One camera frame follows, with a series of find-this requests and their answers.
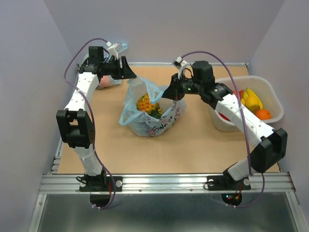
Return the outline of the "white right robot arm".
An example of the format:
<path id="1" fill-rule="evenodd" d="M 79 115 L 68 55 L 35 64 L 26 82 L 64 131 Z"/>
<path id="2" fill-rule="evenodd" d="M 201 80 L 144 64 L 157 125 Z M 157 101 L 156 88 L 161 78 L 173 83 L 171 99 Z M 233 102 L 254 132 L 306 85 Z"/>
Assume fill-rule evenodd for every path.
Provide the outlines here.
<path id="1" fill-rule="evenodd" d="M 287 132 L 282 128 L 276 130 L 260 120 L 239 101 L 229 87 L 215 82 L 213 68 L 207 61 L 196 61 L 191 65 L 191 78 L 185 77 L 183 73 L 188 63 L 181 57 L 175 59 L 173 65 L 178 73 L 172 76 L 162 97 L 179 101 L 186 94 L 199 95 L 204 103 L 223 114 L 242 131 L 246 142 L 254 147 L 246 159 L 224 171 L 222 183 L 226 188 L 234 188 L 241 179 L 251 174 L 265 173 L 285 157 Z"/>

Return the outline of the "orange pineapple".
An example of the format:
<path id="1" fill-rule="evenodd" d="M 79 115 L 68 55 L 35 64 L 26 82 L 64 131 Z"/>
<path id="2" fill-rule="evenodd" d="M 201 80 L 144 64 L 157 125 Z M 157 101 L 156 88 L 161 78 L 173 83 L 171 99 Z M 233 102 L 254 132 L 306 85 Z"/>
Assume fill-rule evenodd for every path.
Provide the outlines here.
<path id="1" fill-rule="evenodd" d="M 139 111 L 144 111 L 148 115 L 160 119 L 162 116 L 162 108 L 159 103 L 152 104 L 149 95 L 146 93 L 142 95 L 136 103 L 136 108 Z"/>

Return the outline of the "light blue printed plastic bag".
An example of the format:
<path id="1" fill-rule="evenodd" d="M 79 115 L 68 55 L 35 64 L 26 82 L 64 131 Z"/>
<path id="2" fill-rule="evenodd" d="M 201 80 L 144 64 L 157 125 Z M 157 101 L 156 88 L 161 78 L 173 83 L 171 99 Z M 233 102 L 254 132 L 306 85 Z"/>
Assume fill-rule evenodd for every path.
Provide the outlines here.
<path id="1" fill-rule="evenodd" d="M 119 124 L 129 126 L 138 136 L 155 137 L 171 128 L 185 110 L 184 100 L 164 99 L 167 86 L 137 77 L 127 81 L 128 89 Z"/>

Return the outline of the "red apple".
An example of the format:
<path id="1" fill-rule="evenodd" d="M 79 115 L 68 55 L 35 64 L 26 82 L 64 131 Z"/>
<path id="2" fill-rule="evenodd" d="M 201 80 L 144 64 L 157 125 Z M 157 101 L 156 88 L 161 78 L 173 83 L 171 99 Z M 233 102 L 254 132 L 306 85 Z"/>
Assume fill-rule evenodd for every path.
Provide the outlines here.
<path id="1" fill-rule="evenodd" d="M 222 118 L 223 118 L 224 120 L 226 120 L 226 121 L 230 121 L 229 118 L 227 118 L 225 115 L 223 115 L 223 114 L 221 114 L 221 113 L 219 113 L 219 116 L 222 117 Z"/>

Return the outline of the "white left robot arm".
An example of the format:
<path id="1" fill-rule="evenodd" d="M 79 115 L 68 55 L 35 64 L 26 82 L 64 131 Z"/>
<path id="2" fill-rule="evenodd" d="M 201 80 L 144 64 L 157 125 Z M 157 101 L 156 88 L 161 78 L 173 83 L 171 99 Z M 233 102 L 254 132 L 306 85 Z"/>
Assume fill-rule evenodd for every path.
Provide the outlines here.
<path id="1" fill-rule="evenodd" d="M 108 47 L 90 46 L 88 57 L 78 69 L 77 83 L 66 107 L 56 113 L 61 139 L 72 148 L 80 158 L 84 174 L 93 176 L 91 185 L 96 190 L 107 186 L 107 178 L 101 175 L 103 170 L 95 155 L 95 123 L 89 109 L 94 91 L 104 76 L 113 80 L 133 79 L 136 74 L 129 67 L 126 57 L 119 56 L 126 49 L 125 44 L 108 43 Z"/>

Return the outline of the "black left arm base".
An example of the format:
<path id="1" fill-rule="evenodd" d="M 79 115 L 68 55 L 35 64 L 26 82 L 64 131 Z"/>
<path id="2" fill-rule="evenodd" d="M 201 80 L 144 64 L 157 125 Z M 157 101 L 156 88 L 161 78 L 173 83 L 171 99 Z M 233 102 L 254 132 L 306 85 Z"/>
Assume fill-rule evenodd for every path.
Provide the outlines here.
<path id="1" fill-rule="evenodd" d="M 80 184 L 79 191 L 90 193 L 89 201 L 92 207 L 98 210 L 108 208 L 115 198 L 115 193 L 122 191 L 123 177 L 109 176 L 105 170 L 96 176 L 77 176 L 76 180 Z"/>

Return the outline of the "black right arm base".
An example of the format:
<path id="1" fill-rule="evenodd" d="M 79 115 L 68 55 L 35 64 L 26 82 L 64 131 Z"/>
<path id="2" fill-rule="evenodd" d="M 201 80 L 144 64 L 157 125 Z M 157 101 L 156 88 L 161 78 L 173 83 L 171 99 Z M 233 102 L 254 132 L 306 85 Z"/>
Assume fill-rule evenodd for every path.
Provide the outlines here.
<path id="1" fill-rule="evenodd" d="M 241 207 L 242 191 L 251 190 L 251 183 L 248 177 L 235 181 L 227 171 L 224 171 L 222 175 L 208 175 L 203 188 L 209 191 L 226 191 L 221 194 L 222 201 L 227 206 L 236 208 Z"/>

